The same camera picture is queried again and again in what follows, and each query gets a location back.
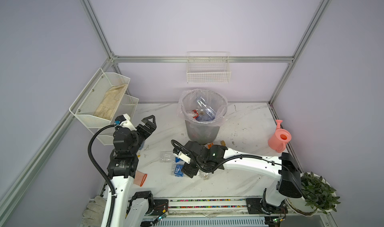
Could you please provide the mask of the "pepsi label plastic bottle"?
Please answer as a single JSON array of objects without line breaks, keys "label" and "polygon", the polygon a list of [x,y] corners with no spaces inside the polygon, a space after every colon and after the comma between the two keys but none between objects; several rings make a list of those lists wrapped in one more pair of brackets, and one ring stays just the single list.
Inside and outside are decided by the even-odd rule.
[{"label": "pepsi label plastic bottle", "polygon": [[204,173],[204,172],[199,173],[199,177],[202,180],[208,180],[211,177],[211,175],[212,175],[211,173]]}]

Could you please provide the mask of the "colourful label water bottle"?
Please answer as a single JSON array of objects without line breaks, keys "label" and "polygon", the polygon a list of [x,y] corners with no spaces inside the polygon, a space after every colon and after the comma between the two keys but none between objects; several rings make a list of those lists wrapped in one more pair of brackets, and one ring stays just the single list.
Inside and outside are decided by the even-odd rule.
[{"label": "colourful label water bottle", "polygon": [[198,122],[211,122],[215,120],[215,117],[212,117],[210,115],[207,115],[206,113],[199,114],[199,116],[196,118]]}]

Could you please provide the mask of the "red cap round bottle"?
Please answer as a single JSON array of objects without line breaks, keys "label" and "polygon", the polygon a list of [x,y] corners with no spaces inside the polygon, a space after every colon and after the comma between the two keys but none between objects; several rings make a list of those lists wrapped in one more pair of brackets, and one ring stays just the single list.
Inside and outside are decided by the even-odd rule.
[{"label": "red cap round bottle", "polygon": [[192,118],[196,121],[200,121],[201,119],[201,114],[197,109],[194,109],[191,111]]}]

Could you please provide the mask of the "white cap clear bottle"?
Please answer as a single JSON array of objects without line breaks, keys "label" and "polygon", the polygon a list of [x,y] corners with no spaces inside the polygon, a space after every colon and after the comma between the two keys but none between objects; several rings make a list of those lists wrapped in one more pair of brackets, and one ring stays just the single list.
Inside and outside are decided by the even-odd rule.
[{"label": "white cap clear bottle", "polygon": [[206,113],[207,115],[210,115],[212,117],[215,117],[216,118],[216,112],[214,111],[214,109],[212,107],[210,107],[206,100],[203,98],[203,97],[199,97],[197,98],[197,103],[199,104],[199,106],[201,107],[201,111],[202,113]]}]

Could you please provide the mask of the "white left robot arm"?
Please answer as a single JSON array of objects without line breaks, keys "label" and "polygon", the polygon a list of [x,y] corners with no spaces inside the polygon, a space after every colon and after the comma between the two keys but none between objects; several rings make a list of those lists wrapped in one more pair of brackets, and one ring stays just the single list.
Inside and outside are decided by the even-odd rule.
[{"label": "white left robot arm", "polygon": [[107,167],[109,187],[102,227],[139,227],[145,215],[154,210],[151,191],[136,192],[129,200],[139,163],[138,151],[156,130],[156,118],[151,115],[133,127],[128,115],[117,117],[113,133],[114,150]]}]

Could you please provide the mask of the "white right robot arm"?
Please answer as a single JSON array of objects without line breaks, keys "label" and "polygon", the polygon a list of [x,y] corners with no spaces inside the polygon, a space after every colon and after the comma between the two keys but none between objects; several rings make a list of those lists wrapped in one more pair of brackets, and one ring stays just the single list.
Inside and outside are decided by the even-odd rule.
[{"label": "white right robot arm", "polygon": [[287,198],[300,199],[304,195],[299,165],[289,153],[268,157],[220,145],[207,148],[192,141],[182,145],[172,140],[171,144],[174,156],[185,162],[182,172],[191,179],[199,171],[214,174],[217,170],[239,170],[266,176],[274,183],[265,190],[264,203],[275,207]]}]

